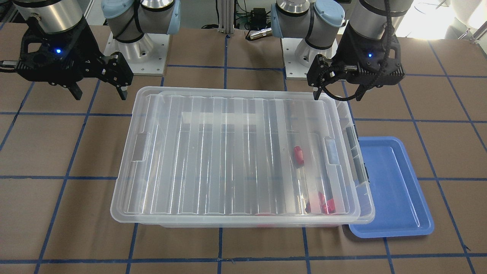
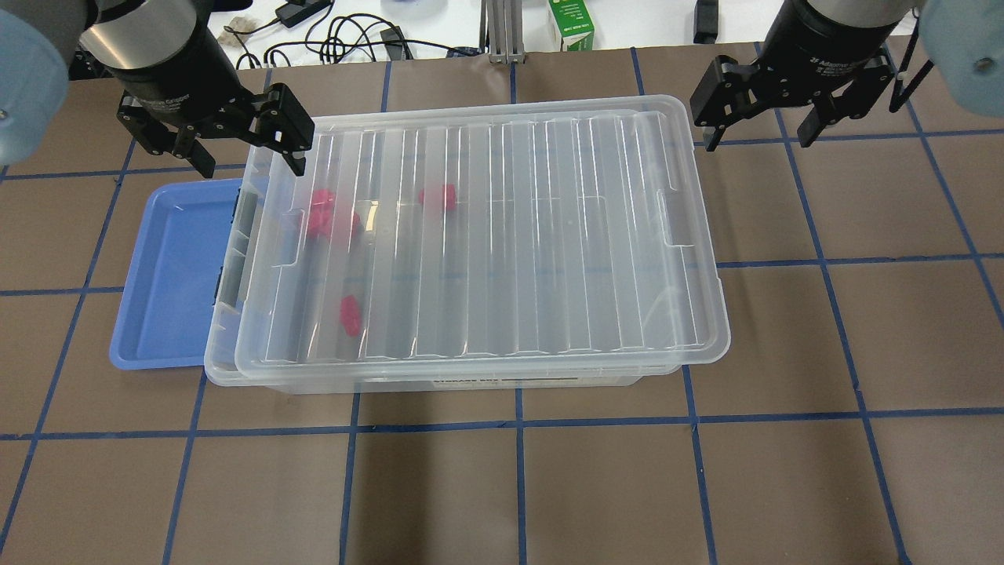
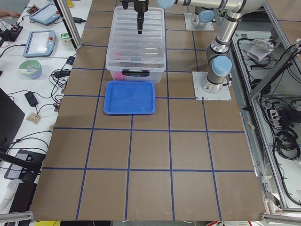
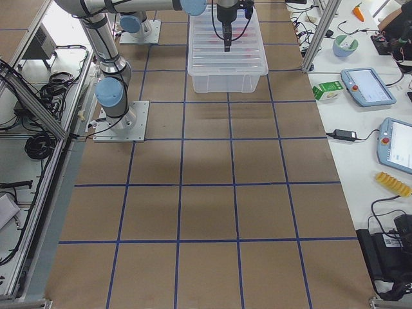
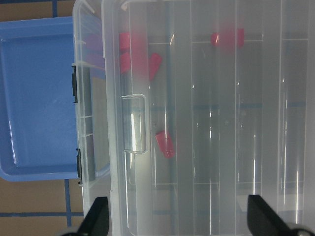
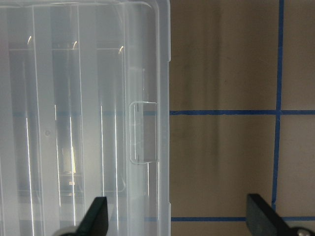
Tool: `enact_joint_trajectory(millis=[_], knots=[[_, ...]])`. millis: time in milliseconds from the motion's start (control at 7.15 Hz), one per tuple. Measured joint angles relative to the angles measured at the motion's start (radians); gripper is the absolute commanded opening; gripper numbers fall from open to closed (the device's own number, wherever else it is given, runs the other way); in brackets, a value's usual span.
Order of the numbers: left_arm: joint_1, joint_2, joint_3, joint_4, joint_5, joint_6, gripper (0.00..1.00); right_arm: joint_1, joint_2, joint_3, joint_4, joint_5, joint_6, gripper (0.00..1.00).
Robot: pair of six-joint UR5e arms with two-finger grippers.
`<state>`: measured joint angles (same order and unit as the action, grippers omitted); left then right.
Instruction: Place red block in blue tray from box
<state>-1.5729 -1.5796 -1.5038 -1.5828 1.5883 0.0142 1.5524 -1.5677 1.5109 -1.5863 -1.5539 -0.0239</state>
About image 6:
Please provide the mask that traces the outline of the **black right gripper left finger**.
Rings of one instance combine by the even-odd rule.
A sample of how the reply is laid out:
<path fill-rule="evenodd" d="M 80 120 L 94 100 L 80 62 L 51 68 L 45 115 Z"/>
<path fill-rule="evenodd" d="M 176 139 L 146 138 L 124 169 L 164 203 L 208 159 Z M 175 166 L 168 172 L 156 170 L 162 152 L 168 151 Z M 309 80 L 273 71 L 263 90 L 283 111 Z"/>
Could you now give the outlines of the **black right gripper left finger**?
<path fill-rule="evenodd" d="M 106 236 L 109 228 L 106 197 L 95 197 L 74 236 Z"/>

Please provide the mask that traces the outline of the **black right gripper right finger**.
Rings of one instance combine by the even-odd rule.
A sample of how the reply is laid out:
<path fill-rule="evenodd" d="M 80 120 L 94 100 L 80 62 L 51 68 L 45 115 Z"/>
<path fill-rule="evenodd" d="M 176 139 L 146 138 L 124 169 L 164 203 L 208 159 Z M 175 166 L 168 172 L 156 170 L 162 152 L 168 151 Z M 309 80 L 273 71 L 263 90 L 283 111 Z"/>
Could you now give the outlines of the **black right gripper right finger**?
<path fill-rule="evenodd" d="M 295 236 L 296 230 L 268 205 L 259 194 L 248 194 L 246 225 L 252 236 Z"/>

